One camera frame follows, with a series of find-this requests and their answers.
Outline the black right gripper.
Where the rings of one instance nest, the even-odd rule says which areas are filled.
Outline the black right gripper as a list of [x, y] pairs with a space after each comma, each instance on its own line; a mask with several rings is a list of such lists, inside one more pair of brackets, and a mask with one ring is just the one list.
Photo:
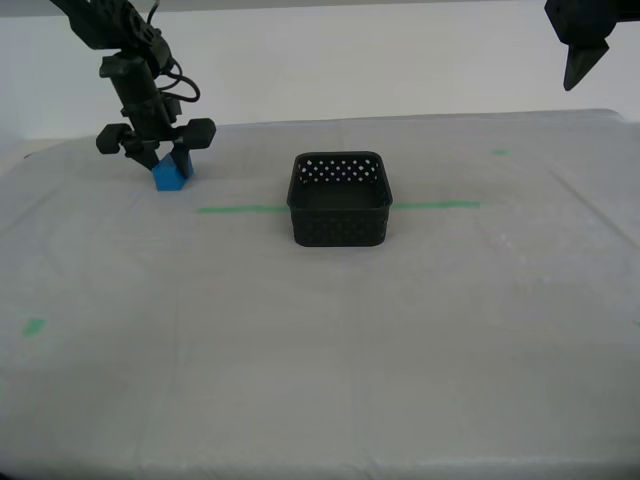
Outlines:
[[640, 21], [640, 0], [548, 0], [545, 13], [568, 46], [563, 87], [571, 91], [608, 52], [606, 38], [618, 22]]

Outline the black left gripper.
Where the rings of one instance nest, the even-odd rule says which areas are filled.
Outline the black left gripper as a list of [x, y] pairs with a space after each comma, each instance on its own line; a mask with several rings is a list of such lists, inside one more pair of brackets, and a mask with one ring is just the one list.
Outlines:
[[159, 142], [173, 142], [171, 157], [184, 178], [189, 178], [190, 151], [207, 149], [216, 134], [209, 118], [192, 119], [173, 128], [163, 95], [148, 62], [140, 56], [117, 53], [102, 59], [101, 78], [108, 78], [122, 103], [122, 115], [131, 124], [108, 124], [96, 138], [103, 155], [124, 154], [152, 171], [159, 163]]

